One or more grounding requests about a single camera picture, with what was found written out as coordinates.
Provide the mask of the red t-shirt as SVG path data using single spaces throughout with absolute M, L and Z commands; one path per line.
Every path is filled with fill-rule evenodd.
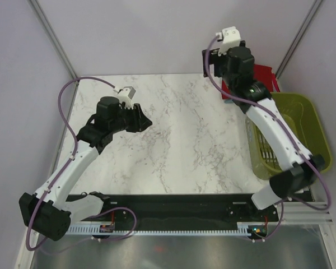
M 274 91 L 273 81 L 275 75 L 272 72 L 272 67 L 254 64 L 254 78 L 261 81 L 267 87 L 269 92 Z

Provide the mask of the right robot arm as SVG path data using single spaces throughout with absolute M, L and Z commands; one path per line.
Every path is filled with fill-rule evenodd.
M 204 76 L 221 78 L 229 89 L 223 92 L 258 127 L 272 148 L 281 172 L 270 177 L 268 185 L 255 192 L 252 203 L 245 206 L 250 220 L 259 220 L 265 209 L 285 199 L 294 199 L 295 193 L 316 180 L 322 180 L 324 159 L 313 155 L 296 137 L 281 116 L 272 94 L 265 84 L 254 78 L 255 59 L 251 50 L 240 41 L 220 55 L 211 49 L 217 41 L 213 38 L 202 51 Z

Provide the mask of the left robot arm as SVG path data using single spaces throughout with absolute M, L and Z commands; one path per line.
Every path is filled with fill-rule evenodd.
M 105 197 L 92 192 L 85 198 L 68 202 L 67 198 L 83 172 L 97 159 L 113 136 L 121 131 L 143 132 L 152 125 L 139 103 L 105 96 L 96 106 L 96 113 L 74 135 L 74 147 L 58 171 L 34 194 L 24 193 L 19 207 L 28 231 L 58 241 L 74 224 L 91 216 L 107 220 L 112 208 Z

